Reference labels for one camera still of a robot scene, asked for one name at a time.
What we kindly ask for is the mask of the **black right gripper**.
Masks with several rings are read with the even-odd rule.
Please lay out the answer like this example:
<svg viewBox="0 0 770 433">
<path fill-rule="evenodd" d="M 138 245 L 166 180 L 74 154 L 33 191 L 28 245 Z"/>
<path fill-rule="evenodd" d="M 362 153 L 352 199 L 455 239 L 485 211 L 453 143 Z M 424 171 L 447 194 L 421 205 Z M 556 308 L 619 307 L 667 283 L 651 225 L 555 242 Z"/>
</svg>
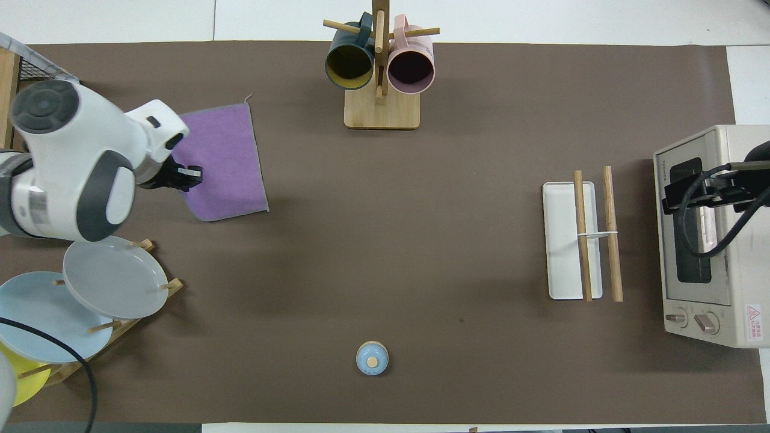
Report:
<svg viewBox="0 0 770 433">
<path fill-rule="evenodd" d="M 664 215 L 674 215 L 682 208 L 685 202 L 683 195 L 696 180 L 696 177 L 685 177 L 664 186 Z M 748 175 L 742 171 L 729 171 L 701 180 L 691 195 L 691 206 L 715 208 L 732 205 L 735 209 L 746 209 L 756 198 L 756 185 Z"/>
</svg>

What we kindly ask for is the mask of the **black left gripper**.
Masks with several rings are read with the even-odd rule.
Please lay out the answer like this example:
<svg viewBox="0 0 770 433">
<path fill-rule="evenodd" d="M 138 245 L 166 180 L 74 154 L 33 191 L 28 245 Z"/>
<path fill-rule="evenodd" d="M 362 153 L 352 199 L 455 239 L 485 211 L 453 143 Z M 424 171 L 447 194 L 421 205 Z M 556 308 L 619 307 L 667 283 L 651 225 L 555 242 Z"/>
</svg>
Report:
<svg viewBox="0 0 770 433">
<path fill-rule="evenodd" d="M 198 186 L 203 181 L 203 168 L 199 165 L 184 167 L 174 159 L 166 159 L 153 178 L 140 184 L 143 189 L 173 188 L 182 192 Z"/>
</svg>

